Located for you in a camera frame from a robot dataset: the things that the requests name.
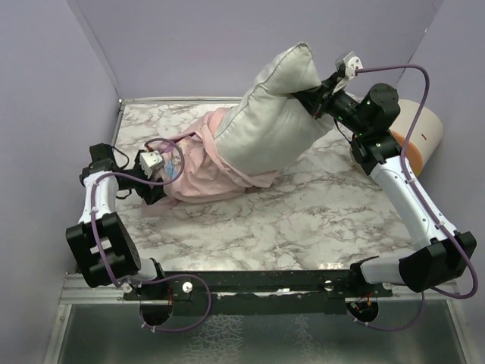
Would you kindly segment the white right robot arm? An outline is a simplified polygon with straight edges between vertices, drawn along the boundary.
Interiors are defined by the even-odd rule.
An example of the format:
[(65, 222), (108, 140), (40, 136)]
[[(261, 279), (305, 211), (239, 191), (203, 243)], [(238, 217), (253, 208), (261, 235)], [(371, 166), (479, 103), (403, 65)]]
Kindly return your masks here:
[(399, 116), (396, 89), (373, 85), (358, 102), (333, 74), (320, 86), (294, 93), (315, 119), (331, 116), (350, 131), (354, 160), (385, 192), (408, 230), (415, 252), (404, 257), (372, 257), (351, 264), (348, 287), (358, 297), (376, 284), (399, 284), (420, 293), (459, 278), (477, 242), (470, 232), (460, 232), (440, 212), (410, 169), (408, 159), (390, 126)]

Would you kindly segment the white pillow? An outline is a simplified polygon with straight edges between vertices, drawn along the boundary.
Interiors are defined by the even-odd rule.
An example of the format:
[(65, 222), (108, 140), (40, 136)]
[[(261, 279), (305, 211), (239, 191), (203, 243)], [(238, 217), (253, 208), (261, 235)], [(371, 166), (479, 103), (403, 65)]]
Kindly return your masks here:
[(251, 177), (293, 163), (333, 129), (332, 117), (314, 119), (294, 97), (320, 84), (307, 43), (280, 53), (217, 127), (214, 141), (220, 157)]

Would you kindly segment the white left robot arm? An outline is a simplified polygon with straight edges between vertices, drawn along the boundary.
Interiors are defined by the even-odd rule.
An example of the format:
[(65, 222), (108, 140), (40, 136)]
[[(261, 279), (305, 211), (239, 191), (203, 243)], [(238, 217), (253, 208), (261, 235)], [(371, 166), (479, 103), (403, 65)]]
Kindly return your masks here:
[(142, 259), (133, 239), (116, 212), (117, 193), (135, 192), (151, 205), (164, 197), (163, 187), (140, 183), (154, 176), (164, 165), (160, 153), (139, 150), (131, 169), (120, 166), (117, 149), (105, 143), (89, 147), (91, 163), (82, 170), (80, 182), (86, 195), (78, 223), (66, 229), (65, 237), (77, 268), (90, 287), (141, 283), (151, 299), (167, 292), (167, 280), (155, 259)]

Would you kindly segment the pink snowflake pillowcase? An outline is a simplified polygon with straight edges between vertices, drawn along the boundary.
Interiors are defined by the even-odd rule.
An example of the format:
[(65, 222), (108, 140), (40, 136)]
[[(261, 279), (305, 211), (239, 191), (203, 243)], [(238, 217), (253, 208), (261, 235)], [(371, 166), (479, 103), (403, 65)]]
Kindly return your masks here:
[(178, 151), (169, 143), (160, 142), (153, 149), (161, 153), (164, 166), (155, 170), (152, 179), (174, 180), (163, 186), (165, 197), (149, 205), (142, 204), (143, 217), (156, 217), (179, 202), (200, 204), (232, 199), (250, 187), (269, 187), (279, 171), (269, 171), (254, 177), (228, 165), (217, 151), (214, 135), (229, 108), (205, 113), (188, 128), (170, 138), (182, 150), (182, 164)]

